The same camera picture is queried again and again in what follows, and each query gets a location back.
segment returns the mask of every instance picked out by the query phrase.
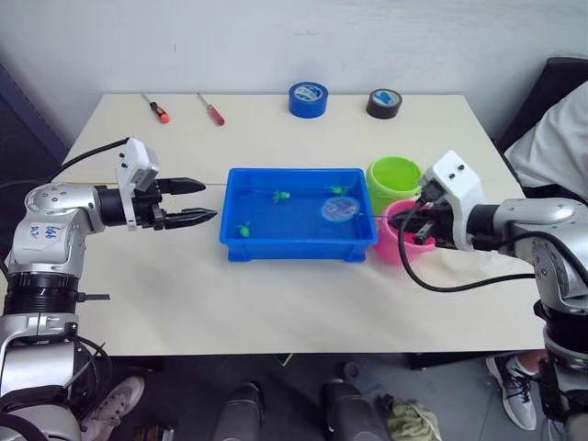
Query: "pink cup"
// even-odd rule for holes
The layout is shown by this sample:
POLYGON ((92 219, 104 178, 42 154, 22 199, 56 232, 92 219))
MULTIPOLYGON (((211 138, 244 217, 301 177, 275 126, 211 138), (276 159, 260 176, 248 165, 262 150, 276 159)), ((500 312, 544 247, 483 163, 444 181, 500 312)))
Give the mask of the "pink cup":
MULTIPOLYGON (((414 207, 414 201, 411 199, 397 200, 384 209, 381 218, 376 218, 378 225, 379 240, 374 245, 379 256, 389 264, 402 265, 401 254, 398 249, 398 230, 391 227, 388 221, 392 216, 401 211, 414 207)), ((435 239, 429 237, 424 245, 417 245, 413 241, 414 233, 406 232, 404 234, 404 249, 409 262, 416 259, 425 251, 431 251, 435 248, 435 239)))

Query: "orange screwdriver handle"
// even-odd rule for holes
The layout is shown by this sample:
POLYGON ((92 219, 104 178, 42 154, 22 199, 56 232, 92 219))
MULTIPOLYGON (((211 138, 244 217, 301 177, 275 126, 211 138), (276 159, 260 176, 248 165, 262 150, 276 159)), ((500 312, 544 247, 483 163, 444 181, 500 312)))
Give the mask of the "orange screwdriver handle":
POLYGON ((169 115, 167 115, 167 113, 165 113, 165 110, 159 107, 155 101, 149 103, 149 107, 155 113, 155 115, 157 115, 157 118, 159 118, 159 120, 162 121, 163 124, 169 122, 169 115))

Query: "red screwdriver handle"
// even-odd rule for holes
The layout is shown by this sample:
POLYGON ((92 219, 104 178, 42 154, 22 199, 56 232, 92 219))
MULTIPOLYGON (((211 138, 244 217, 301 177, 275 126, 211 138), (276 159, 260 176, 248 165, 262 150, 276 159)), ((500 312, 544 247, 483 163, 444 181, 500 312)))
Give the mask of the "red screwdriver handle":
POLYGON ((212 118, 212 120, 214 121, 214 123, 217 126, 224 125, 224 118, 219 113, 219 111, 216 108, 214 108, 214 106, 212 106, 211 104, 208 104, 206 106, 206 110, 209 112, 210 117, 212 118))

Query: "water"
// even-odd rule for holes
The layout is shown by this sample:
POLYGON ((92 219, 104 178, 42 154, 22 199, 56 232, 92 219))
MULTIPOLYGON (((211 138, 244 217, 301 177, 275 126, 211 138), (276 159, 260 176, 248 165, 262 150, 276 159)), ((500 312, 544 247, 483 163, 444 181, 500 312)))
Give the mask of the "water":
MULTIPOLYGON (((346 197, 356 198, 352 191, 346 197)), ((360 204, 349 220, 330 221, 322 215, 327 199, 337 198, 330 188, 280 188, 277 190, 239 190, 238 203, 233 205, 231 237, 240 239, 240 225, 247 225, 250 239, 271 240, 350 240, 369 236, 368 216, 360 204), (274 192, 288 192, 289 198, 274 202, 274 192)))

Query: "white wall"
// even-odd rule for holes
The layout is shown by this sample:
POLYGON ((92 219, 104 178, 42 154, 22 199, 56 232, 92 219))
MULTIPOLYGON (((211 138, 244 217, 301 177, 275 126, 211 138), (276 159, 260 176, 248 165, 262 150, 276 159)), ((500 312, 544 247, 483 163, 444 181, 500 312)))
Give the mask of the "white wall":
POLYGON ((0 0, 0 62, 71 142, 101 94, 464 93, 498 135, 586 0, 0 0))

